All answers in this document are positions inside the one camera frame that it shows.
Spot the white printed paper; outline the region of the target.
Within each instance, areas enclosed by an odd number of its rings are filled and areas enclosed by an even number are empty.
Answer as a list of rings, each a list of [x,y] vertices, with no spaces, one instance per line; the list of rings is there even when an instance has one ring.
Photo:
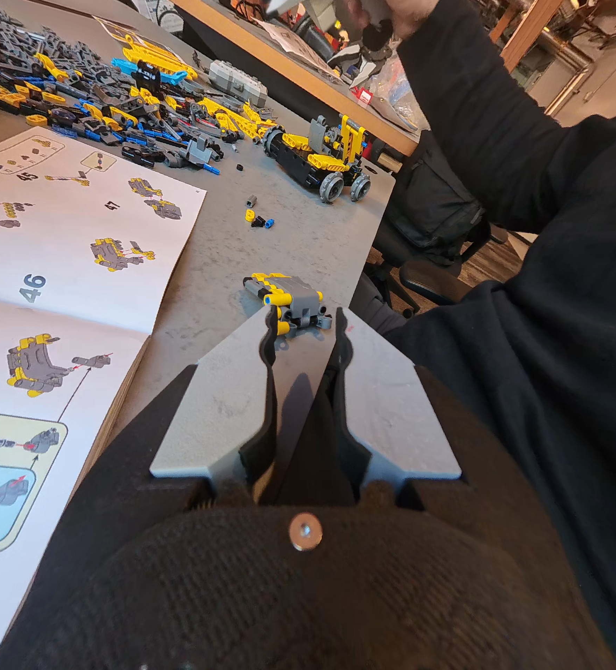
[[[335,75],[327,62],[291,30],[267,21],[254,20],[254,22],[267,33],[272,41],[281,46],[287,54],[296,56],[302,62],[327,73],[329,76]]]

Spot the grey toy battery box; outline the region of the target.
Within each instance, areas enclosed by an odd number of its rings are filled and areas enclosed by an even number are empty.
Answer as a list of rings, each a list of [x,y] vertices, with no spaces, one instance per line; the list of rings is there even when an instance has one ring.
[[[210,84],[223,93],[257,107],[265,107],[268,90],[262,82],[234,67],[231,63],[214,60],[208,71]]]

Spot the open instruction booklet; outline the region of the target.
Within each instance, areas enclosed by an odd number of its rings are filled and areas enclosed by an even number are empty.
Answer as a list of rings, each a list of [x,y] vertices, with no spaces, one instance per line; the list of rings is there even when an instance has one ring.
[[[0,143],[0,644],[205,195],[50,130]]]

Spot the light blue toy tool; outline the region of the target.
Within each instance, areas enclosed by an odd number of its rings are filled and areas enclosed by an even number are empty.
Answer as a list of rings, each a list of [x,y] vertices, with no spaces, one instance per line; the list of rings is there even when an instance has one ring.
[[[119,58],[112,58],[111,65],[119,68],[124,74],[133,76],[138,71],[138,64],[135,64],[128,60],[123,60]],[[187,78],[188,72],[185,70],[179,70],[174,73],[166,73],[159,70],[161,81],[164,84],[169,84],[172,86],[178,86],[182,81]]]

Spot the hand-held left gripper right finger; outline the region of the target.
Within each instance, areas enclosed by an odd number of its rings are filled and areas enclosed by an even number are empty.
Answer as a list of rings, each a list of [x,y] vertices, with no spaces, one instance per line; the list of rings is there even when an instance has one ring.
[[[372,482],[458,481],[462,469],[413,362],[348,308],[337,309],[334,422],[341,469],[359,497]]]

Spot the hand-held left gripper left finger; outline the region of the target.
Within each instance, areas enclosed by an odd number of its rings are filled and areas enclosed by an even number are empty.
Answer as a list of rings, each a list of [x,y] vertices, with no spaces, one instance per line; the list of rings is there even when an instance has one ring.
[[[201,357],[150,465],[155,478],[228,480],[253,487],[276,452],[272,365],[275,306],[251,316]]]

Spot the yellow black toy vehicle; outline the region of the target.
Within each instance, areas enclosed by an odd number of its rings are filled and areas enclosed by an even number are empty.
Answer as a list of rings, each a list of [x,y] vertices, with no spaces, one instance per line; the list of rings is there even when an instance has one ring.
[[[366,130],[347,115],[340,117],[338,127],[328,127],[323,116],[313,119],[307,137],[275,125],[262,139],[264,153],[303,187],[318,192],[325,204],[332,204],[344,189],[351,201],[359,202],[371,187],[362,167]]]

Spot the pile of toy parts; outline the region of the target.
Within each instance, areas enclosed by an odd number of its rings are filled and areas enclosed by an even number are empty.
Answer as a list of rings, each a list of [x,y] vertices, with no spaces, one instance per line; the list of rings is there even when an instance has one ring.
[[[244,139],[260,144],[277,125],[272,110],[213,87],[196,55],[190,65],[141,37],[146,47],[113,39],[119,59],[138,64],[129,76],[86,43],[69,43],[48,27],[30,31],[0,9],[0,109],[65,137],[119,146],[125,159],[147,168],[200,170],[224,157],[222,143],[233,150]],[[175,87],[162,83],[159,70],[188,75]]]

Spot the person's right hand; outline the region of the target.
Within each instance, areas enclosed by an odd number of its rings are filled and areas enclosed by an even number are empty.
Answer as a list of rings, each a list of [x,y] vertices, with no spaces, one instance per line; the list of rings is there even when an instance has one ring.
[[[430,16],[438,1],[347,1],[350,15],[360,28],[391,21],[394,35],[406,39]]]

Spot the yellow grey toy brick assembly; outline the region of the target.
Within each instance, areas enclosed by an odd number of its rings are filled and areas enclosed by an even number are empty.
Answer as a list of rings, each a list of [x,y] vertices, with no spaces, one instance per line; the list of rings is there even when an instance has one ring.
[[[277,335],[287,336],[316,326],[331,329],[332,317],[322,304],[323,294],[298,277],[282,273],[253,273],[243,279],[246,290],[277,311]]]

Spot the yellow sticker sheet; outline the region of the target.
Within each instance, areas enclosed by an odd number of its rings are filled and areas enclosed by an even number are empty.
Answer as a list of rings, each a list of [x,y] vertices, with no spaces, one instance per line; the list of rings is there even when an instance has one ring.
[[[146,42],[138,33],[136,33],[133,27],[110,21],[96,15],[92,15],[92,18],[99,22],[107,34],[118,42],[126,45],[147,46]]]

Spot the person's right forearm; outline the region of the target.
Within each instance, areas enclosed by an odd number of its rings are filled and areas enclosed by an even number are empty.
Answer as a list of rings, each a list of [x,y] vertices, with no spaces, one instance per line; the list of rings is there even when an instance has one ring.
[[[560,126],[507,72],[468,1],[438,1],[398,48],[441,151],[496,223],[616,229],[616,116]]]

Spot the wooden shelf frame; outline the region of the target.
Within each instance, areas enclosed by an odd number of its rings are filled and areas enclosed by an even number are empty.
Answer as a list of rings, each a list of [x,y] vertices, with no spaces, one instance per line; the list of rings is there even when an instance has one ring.
[[[506,70],[512,73],[523,56],[534,44],[538,36],[544,31],[545,26],[562,4],[562,1],[531,1],[528,9],[524,8],[521,1],[507,1],[507,7],[503,16],[491,30],[489,37],[493,44],[503,35],[513,19],[520,13],[523,14],[517,28],[505,44],[501,58]]]

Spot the clear plastic bag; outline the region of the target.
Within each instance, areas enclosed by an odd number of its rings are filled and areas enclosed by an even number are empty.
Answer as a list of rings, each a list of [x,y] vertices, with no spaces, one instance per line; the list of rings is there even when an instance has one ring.
[[[429,129],[403,69],[380,71],[369,81],[370,106],[387,121],[411,133]]]

